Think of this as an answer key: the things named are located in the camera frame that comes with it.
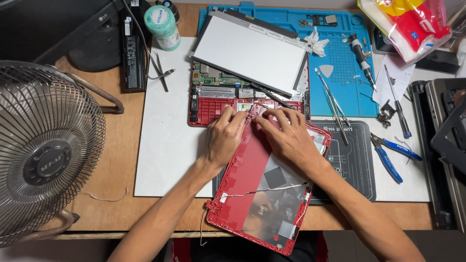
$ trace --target hand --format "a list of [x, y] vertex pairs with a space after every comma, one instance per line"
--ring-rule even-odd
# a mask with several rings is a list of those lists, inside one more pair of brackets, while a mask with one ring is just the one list
[[214, 168], [223, 168], [240, 145], [247, 112], [226, 106], [223, 114], [207, 128], [207, 148], [203, 158]]
[[274, 155], [295, 172], [304, 172], [310, 179], [313, 179], [313, 173], [319, 173], [321, 166], [328, 165], [308, 133], [306, 118], [303, 114], [282, 107], [269, 109], [263, 113], [263, 116], [276, 117], [281, 130], [263, 117], [256, 117], [253, 121], [262, 127]]

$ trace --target wooden desk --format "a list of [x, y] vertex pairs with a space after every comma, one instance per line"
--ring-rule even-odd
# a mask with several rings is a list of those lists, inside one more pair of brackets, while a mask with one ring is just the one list
[[[199, 10], [205, 4], [177, 4], [180, 13], [178, 30], [182, 36], [196, 36]], [[92, 192], [101, 199], [118, 199], [125, 193], [125, 188], [135, 182], [136, 163], [144, 109], [144, 93], [122, 93], [120, 68], [102, 73], [86, 73], [73, 68], [66, 57], [60, 59], [56, 66], [73, 72], [87, 81], [100, 86], [123, 102], [124, 114], [106, 114], [107, 133], [105, 148], [96, 169], [83, 191]], [[107, 105], [103, 99], [95, 96], [101, 105]], [[81, 216], [70, 231], [127, 231], [160, 198], [134, 197], [134, 187], [119, 202], [97, 201], [88, 194], [79, 193], [67, 206], [67, 209]], [[189, 206], [177, 231], [199, 231], [203, 207], [207, 199], [197, 198]], [[432, 229], [432, 207], [430, 203], [377, 202], [375, 205], [392, 218], [402, 229]], [[50, 228], [59, 223], [53, 219], [45, 225]], [[206, 231], [219, 229], [204, 224]], [[309, 206], [302, 230], [341, 230], [351, 229], [343, 214], [334, 205]], [[96, 237], [117, 238], [123, 234], [97, 234]], [[61, 236], [60, 238], [93, 237]]]

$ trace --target blue pliers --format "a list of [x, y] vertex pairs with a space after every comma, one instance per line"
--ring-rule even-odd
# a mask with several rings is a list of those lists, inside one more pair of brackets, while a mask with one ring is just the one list
[[398, 151], [410, 158], [413, 158], [414, 160], [422, 161], [422, 157], [420, 157], [413, 151], [407, 149], [404, 146], [400, 146], [398, 144], [390, 142], [385, 138], [379, 138], [376, 135], [370, 133], [370, 140], [374, 144], [374, 147], [376, 148], [376, 151], [379, 154], [380, 159], [382, 160], [382, 163], [384, 164], [385, 168], [398, 183], [403, 183], [403, 179], [401, 179], [397, 170], [395, 169], [390, 159], [388, 158], [387, 152], [385, 152], [385, 150], [381, 147], [381, 145], [385, 145], [386, 147], [391, 148], [395, 151]]

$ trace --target person's right hand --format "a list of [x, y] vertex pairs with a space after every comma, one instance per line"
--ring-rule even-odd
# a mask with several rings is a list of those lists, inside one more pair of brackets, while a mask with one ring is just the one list
[[324, 165], [329, 165], [319, 153], [306, 128], [306, 118], [300, 112], [289, 109], [268, 109], [264, 117], [274, 116], [281, 126], [278, 130], [264, 117], [256, 117], [253, 121], [262, 127], [272, 152], [295, 172], [304, 172], [313, 179], [313, 171], [319, 173]]

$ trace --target black repair mat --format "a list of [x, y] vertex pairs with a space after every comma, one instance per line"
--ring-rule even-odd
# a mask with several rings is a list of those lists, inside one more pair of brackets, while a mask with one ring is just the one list
[[[376, 200], [374, 165], [370, 146], [369, 126], [363, 121], [343, 123], [349, 145], [345, 146], [340, 131], [333, 120], [312, 120], [312, 124], [332, 133], [333, 138], [327, 152], [327, 161], [350, 185], [371, 202]], [[215, 195], [222, 181], [225, 168], [212, 180], [212, 195]], [[329, 196], [318, 186], [314, 187], [310, 205], [332, 204]]]

